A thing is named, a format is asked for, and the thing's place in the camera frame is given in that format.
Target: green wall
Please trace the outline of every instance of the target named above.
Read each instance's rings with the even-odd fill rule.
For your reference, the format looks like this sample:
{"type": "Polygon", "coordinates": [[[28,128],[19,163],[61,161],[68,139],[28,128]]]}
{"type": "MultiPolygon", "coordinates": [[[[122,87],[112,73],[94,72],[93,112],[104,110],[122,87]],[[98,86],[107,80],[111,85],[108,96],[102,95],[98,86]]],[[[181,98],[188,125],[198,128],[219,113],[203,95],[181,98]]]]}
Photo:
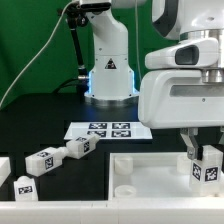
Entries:
{"type": "MultiPolygon", "coordinates": [[[[1,0],[0,13],[0,99],[15,77],[40,50],[49,38],[58,16],[56,10],[63,8],[68,0],[1,0]]],[[[113,10],[114,17],[129,30],[129,64],[137,73],[135,11],[113,10]]],[[[145,55],[156,49],[171,45],[152,28],[151,0],[139,7],[140,62],[142,74],[145,55]]],[[[93,67],[93,39],[91,26],[78,30],[86,67],[93,67]]],[[[5,104],[27,93],[50,93],[66,79],[77,75],[77,63],[70,31],[62,21],[53,41],[44,53],[24,73],[10,92],[5,104]]],[[[73,88],[63,92],[74,92],[73,88]]]]}

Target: black tabletop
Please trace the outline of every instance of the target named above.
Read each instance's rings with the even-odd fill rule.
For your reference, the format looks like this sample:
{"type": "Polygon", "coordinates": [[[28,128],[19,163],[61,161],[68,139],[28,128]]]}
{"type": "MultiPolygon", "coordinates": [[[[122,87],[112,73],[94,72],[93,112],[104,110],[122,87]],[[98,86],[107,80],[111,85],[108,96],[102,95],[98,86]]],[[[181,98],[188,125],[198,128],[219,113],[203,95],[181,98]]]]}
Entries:
{"type": "MultiPolygon", "coordinates": [[[[13,201],[13,182],[26,173],[25,157],[47,147],[65,145],[73,122],[138,121],[137,105],[106,109],[85,104],[76,94],[29,94],[0,112],[0,156],[10,157],[11,175],[0,188],[0,201],[13,201]]],[[[153,140],[100,140],[97,148],[77,160],[34,177],[40,201],[107,200],[110,153],[183,152],[178,129],[152,130],[153,140]]],[[[218,128],[200,130],[201,144],[217,143],[218,128]]]]}

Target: warning label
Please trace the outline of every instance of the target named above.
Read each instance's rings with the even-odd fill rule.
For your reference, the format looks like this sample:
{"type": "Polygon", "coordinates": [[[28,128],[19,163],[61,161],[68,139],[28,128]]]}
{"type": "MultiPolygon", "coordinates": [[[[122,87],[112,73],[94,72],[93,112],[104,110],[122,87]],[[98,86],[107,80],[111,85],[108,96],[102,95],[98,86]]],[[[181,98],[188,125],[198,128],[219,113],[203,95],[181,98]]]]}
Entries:
{"type": "Polygon", "coordinates": [[[117,69],[116,65],[113,62],[113,59],[111,58],[109,62],[107,63],[105,69],[117,69]]]}

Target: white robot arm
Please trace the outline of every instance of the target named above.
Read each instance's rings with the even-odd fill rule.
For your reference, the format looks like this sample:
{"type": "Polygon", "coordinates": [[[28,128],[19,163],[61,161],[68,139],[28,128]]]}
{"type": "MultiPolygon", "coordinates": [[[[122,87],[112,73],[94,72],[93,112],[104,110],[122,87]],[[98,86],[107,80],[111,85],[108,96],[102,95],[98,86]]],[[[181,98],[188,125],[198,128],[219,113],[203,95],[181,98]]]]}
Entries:
{"type": "MultiPolygon", "coordinates": [[[[112,8],[130,8],[146,0],[80,0],[81,7],[111,2],[112,8]]],[[[89,12],[87,17],[94,36],[95,66],[89,73],[87,102],[102,106],[122,106],[137,102],[138,91],[134,86],[134,72],[128,64],[128,31],[107,10],[89,12]]]]}
{"type": "Polygon", "coordinates": [[[156,71],[141,84],[140,121],[155,129],[223,126],[224,1],[154,0],[153,10],[156,30],[180,42],[146,56],[156,71]]]}

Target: white block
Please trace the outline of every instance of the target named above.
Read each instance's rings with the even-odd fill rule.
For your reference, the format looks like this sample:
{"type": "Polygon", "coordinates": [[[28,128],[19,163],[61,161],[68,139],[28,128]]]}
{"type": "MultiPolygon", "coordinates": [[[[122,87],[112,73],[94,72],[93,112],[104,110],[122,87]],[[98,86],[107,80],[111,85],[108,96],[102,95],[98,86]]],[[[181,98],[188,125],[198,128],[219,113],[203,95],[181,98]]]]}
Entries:
{"type": "Polygon", "coordinates": [[[11,173],[10,161],[8,157],[0,158],[0,187],[11,173]]]}
{"type": "Polygon", "coordinates": [[[14,182],[16,201],[38,201],[34,179],[23,176],[14,182]]]}
{"type": "Polygon", "coordinates": [[[115,188],[114,194],[116,198],[135,198],[137,190],[130,185],[121,185],[115,188]]]}
{"type": "Polygon", "coordinates": [[[114,169],[119,175],[132,174],[133,158],[131,156],[116,156],[114,160],[114,169]]]}
{"type": "Polygon", "coordinates": [[[27,173],[40,176],[58,166],[62,165],[62,159],[68,154],[65,147],[59,149],[47,148],[34,155],[26,157],[26,171],[27,173]]]}
{"type": "Polygon", "coordinates": [[[96,148],[96,143],[99,141],[99,139],[99,135],[91,134],[82,135],[67,142],[66,147],[69,151],[68,156],[75,159],[82,158],[96,148]]]}
{"type": "Polygon", "coordinates": [[[202,161],[192,161],[190,187],[200,196],[218,195],[221,186],[223,153],[210,145],[203,148],[202,161]]]}

